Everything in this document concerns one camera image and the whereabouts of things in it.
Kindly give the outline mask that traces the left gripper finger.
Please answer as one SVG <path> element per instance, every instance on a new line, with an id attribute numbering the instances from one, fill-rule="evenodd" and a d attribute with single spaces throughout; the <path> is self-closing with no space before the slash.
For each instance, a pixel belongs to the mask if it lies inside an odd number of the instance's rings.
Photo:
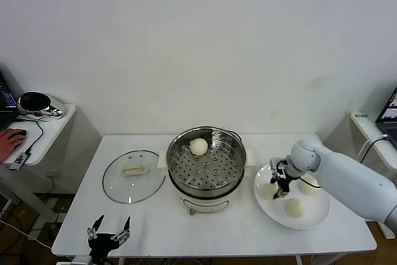
<path id="1" fill-rule="evenodd" d="M 129 237 L 130 237 L 130 217 L 127 218 L 127 221 L 123 226 L 123 230 L 117 233 L 113 237 L 113 240 L 117 243 L 125 243 L 129 239 Z"/>
<path id="2" fill-rule="evenodd" d="M 87 228 L 87 235 L 88 235 L 88 238 L 97 238 L 97 232 L 98 232 L 98 230 L 99 230 L 99 227 L 100 227 L 100 225 L 101 225 L 103 219 L 104 219 L 104 215 L 101 215 L 101 216 L 94 222 L 94 224 L 92 225 L 92 227 L 88 227 L 88 228 Z"/>

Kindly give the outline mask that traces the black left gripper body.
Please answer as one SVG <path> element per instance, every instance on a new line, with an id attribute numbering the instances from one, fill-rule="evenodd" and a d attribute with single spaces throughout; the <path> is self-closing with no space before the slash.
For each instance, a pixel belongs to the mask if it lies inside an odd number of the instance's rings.
<path id="1" fill-rule="evenodd" d="M 111 251 L 119 249 L 119 240 L 112 239 L 115 234 L 98 233 L 96 236 L 88 239 L 92 258 L 106 258 Z"/>

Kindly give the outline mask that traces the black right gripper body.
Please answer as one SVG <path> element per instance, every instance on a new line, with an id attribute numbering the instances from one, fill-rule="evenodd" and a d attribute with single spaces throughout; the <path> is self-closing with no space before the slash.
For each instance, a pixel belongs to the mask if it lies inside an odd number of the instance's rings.
<path id="1" fill-rule="evenodd" d="M 277 184 L 282 192 L 290 192 L 290 183 L 293 181 L 293 178 L 286 172 L 287 165 L 285 159 L 279 160 L 275 165 Z"/>

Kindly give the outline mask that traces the person's bare hand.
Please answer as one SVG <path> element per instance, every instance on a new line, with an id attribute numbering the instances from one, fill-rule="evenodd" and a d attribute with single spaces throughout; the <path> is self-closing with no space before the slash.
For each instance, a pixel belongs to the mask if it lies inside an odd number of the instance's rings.
<path id="1" fill-rule="evenodd" d="M 27 131 L 8 128 L 0 134 L 0 163 L 5 162 L 14 150 L 24 143 Z"/>

